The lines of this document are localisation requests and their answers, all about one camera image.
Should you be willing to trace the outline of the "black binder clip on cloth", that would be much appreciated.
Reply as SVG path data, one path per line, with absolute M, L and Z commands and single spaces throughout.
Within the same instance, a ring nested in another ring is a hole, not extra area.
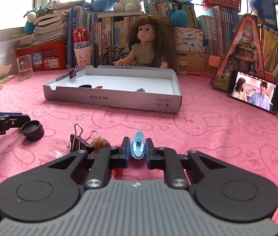
M 75 151 L 87 151 L 89 154 L 95 151 L 95 148 L 84 140 L 81 135 L 83 133 L 83 127 L 80 124 L 74 124 L 74 134 L 70 135 L 70 144 L 71 149 L 70 152 Z

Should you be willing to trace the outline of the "brown-haired doll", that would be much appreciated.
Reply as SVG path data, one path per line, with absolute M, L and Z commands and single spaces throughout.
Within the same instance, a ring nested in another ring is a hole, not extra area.
M 138 18 L 128 30 L 129 55 L 116 65 L 173 69 L 176 56 L 175 28 L 156 16 Z

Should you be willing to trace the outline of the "blue plush lying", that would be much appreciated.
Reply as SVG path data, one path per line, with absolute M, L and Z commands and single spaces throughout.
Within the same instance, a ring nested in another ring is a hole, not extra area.
M 92 0 L 90 3 L 84 2 L 83 7 L 93 12 L 103 12 L 110 11 L 115 3 L 116 0 Z

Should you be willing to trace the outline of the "black round lid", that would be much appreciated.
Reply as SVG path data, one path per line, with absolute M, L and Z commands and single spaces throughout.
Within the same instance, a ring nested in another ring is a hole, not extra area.
M 26 122 L 21 131 L 26 139 L 30 142 L 35 142 L 40 140 L 44 136 L 44 128 L 43 125 L 38 120 L 31 120 Z
M 91 89 L 92 86 L 91 85 L 81 85 L 79 86 L 79 88 L 87 88 L 87 89 Z

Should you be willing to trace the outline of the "light blue hair clip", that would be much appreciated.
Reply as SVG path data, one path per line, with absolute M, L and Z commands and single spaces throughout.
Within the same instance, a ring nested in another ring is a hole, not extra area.
M 139 130 L 131 140 L 130 153 L 135 159 L 143 159 L 145 155 L 145 138 L 143 131 Z

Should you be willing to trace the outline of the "white cat paper cup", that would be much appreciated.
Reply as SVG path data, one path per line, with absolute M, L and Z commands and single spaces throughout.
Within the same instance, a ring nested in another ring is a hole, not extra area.
M 85 47 L 81 49 L 75 49 L 75 57 L 79 67 L 86 65 L 92 65 L 92 47 Z

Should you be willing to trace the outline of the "small glass jar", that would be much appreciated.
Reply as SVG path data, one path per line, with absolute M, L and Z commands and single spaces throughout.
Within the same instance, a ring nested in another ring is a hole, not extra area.
M 177 55 L 174 59 L 175 65 L 176 65 L 176 73 L 178 75 L 186 75 L 187 74 L 187 65 L 188 60 L 186 56 L 183 55 Z

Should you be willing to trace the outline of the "blue hair clip in tray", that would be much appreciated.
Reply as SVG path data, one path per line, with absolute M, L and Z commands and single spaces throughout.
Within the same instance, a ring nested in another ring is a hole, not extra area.
M 145 89 L 144 88 L 139 88 L 136 90 L 136 92 L 145 92 Z

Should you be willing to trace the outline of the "row of upright books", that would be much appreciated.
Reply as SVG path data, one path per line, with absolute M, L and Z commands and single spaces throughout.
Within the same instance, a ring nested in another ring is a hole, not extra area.
M 128 12 L 121 20 L 99 19 L 97 13 L 82 6 L 69 12 L 67 67 L 105 65 L 99 58 L 110 54 L 118 65 L 145 68 L 175 69 L 175 57 L 189 37 L 196 47 L 202 47 L 201 29 L 174 27 L 164 18 L 137 11 Z M 253 15 L 245 14 L 223 55 L 214 78 L 228 80 L 233 70 L 269 79 L 275 72 L 266 71 L 258 27 Z

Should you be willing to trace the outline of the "brown walnut keychain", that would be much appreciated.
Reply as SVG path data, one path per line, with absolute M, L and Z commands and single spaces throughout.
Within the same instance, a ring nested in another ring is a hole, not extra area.
M 99 131 L 91 131 L 90 136 L 87 138 L 87 140 L 91 138 L 92 133 L 96 133 L 98 135 L 98 137 L 94 138 L 94 140 L 92 140 L 90 144 L 93 149 L 92 153 L 98 153 L 100 149 L 111 146 L 111 144 L 106 139 L 101 137 L 101 133 L 99 133 Z

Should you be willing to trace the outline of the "black binder clip on tray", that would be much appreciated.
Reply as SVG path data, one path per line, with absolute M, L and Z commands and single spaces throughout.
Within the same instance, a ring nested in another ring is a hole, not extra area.
M 74 78 L 74 77 L 77 75 L 79 66 L 76 65 L 76 66 L 73 68 L 73 67 L 71 67 L 70 65 L 67 65 L 67 69 L 68 69 L 68 73 L 69 73 L 70 79 L 72 79 L 72 78 Z

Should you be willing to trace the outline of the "clear glass mug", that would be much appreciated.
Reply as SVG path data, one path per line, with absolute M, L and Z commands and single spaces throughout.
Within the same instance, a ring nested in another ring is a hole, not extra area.
M 19 56 L 17 59 L 19 80 L 26 80 L 33 76 L 31 55 Z

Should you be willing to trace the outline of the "black miniature bicycle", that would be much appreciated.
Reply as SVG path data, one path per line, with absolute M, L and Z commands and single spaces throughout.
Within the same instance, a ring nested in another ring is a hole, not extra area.
M 116 62 L 126 58 L 129 52 L 123 47 L 106 48 L 106 51 L 101 54 L 96 60 L 96 66 L 99 65 L 116 65 Z

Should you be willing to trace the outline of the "black round lid in tray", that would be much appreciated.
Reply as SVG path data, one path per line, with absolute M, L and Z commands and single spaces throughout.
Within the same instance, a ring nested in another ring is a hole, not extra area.
M 91 85 L 81 85 L 79 86 L 79 88 L 87 88 L 87 89 L 91 89 L 92 86 Z

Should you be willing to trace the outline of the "smartphone showing video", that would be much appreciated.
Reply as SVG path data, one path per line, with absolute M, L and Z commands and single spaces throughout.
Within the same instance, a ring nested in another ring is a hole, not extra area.
M 234 70 L 227 87 L 227 95 L 268 113 L 278 112 L 278 85 L 255 75 Z

